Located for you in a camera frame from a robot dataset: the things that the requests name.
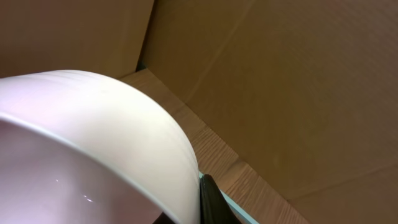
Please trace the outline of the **pink bowl with rice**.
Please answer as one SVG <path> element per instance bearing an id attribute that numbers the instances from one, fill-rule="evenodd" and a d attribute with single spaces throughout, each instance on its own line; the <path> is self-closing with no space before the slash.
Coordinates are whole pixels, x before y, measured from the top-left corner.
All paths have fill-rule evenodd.
<path id="1" fill-rule="evenodd" d="M 152 98 L 79 70 L 1 79 L 2 223 L 200 222 L 198 164 Z"/>

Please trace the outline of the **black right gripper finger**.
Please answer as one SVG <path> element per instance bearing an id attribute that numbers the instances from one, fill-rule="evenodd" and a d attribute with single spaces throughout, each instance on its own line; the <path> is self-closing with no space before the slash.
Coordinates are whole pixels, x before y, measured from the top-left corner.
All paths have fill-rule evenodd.
<path id="1" fill-rule="evenodd" d="M 241 224 L 211 175 L 200 178 L 200 223 Z"/>

